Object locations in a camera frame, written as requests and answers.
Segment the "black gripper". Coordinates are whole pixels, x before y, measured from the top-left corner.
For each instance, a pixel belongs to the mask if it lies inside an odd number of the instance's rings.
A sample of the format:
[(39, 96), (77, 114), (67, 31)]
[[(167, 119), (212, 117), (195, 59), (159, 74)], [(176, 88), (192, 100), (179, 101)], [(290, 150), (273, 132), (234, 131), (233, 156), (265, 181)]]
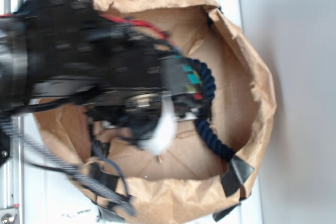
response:
[(164, 37), (147, 35), (132, 20), (90, 11), (81, 14), (80, 44), (89, 47), (86, 73), (102, 95), (90, 115), (114, 126), (152, 130), (168, 111), (181, 119), (210, 116), (202, 64)]

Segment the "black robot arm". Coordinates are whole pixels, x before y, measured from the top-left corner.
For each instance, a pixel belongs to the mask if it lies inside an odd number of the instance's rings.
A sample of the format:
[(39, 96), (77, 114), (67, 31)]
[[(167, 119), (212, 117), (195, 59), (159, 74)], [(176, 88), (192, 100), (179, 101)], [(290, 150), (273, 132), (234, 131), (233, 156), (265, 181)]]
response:
[(162, 98), (178, 118), (211, 116), (198, 75), (156, 27), (101, 14), (92, 2), (26, 0), (1, 17), (1, 115), (36, 113), (67, 103), (96, 121), (156, 121)]

